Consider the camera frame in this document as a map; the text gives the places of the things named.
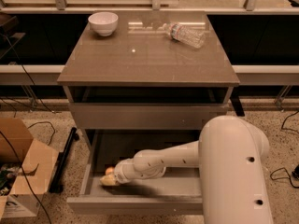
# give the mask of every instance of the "open drawer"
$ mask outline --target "open drawer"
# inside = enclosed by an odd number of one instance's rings
[[[202,215],[198,168],[167,168],[159,179],[103,187],[106,168],[143,149],[162,149],[198,140],[198,131],[97,131],[78,197],[68,204],[77,214]]]

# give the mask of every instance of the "box flap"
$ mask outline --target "box flap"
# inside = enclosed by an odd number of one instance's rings
[[[0,118],[0,131],[16,150],[20,161],[26,157],[27,151],[33,141],[33,136],[25,124],[16,118]],[[11,146],[0,134],[0,162],[18,162]]]
[[[48,191],[58,154],[59,152],[54,148],[34,139],[22,167],[27,173],[38,166],[35,175],[27,176],[35,194],[43,194]],[[10,194],[32,194],[23,175],[17,176]]]
[[[4,214],[6,204],[7,204],[7,196],[0,196],[0,220],[2,215]]]

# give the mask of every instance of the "drawer front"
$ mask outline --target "drawer front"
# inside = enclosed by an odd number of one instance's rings
[[[167,168],[162,178],[134,180],[118,187],[103,187],[99,181],[114,159],[132,157],[134,150],[189,143],[196,137],[191,132],[97,133],[81,192],[68,198],[68,204],[77,214],[202,215],[198,168]]]
[[[94,105],[70,104],[80,129],[201,130],[228,105]]]

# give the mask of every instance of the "cardboard box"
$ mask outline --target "cardboard box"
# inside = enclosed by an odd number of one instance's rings
[[[22,161],[28,181],[38,199],[48,191],[59,152],[34,139],[20,119],[0,119],[0,131],[15,148]],[[0,163],[18,162],[12,148],[0,134]],[[29,189],[25,177],[17,176],[8,196],[0,196],[0,219],[6,217],[36,217],[39,202]]]

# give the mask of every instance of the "speckled floor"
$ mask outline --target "speckled floor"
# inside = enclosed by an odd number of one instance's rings
[[[17,108],[18,112],[0,101],[0,118],[14,117],[20,118],[25,125],[38,121],[50,121],[56,134],[53,136],[51,146],[59,151],[64,149],[65,141],[69,135],[71,127],[75,126],[71,114],[64,105],[54,105],[51,108],[65,110],[61,113],[53,114],[47,111],[28,112],[27,107],[23,107],[10,102]],[[245,114],[242,119],[249,121],[262,129],[270,141],[270,153],[266,160],[263,170],[270,199],[272,214],[275,224],[297,224],[299,219],[299,195],[298,190],[291,187],[288,180],[273,181],[270,179],[270,173],[274,170],[285,167],[289,172],[299,164],[299,133],[290,131],[281,131],[280,127],[283,120],[299,108],[299,102],[285,101],[285,112],[278,111],[272,101],[244,100]],[[299,131],[299,114],[288,119],[286,126]],[[51,127],[49,125],[36,125],[30,129],[33,136],[44,143],[48,143],[51,136]],[[129,223],[167,223],[167,224],[203,224],[204,218],[201,216],[83,216],[76,215],[66,203],[67,197],[78,196],[83,173],[87,163],[89,150],[84,142],[80,132],[79,141],[72,146],[68,157],[68,163],[65,167],[63,183],[64,191],[61,194],[45,194],[42,202],[47,208],[52,223],[105,223],[105,224],[129,224]],[[1,223],[49,223],[44,211],[40,209],[37,217],[25,218],[7,218]]]

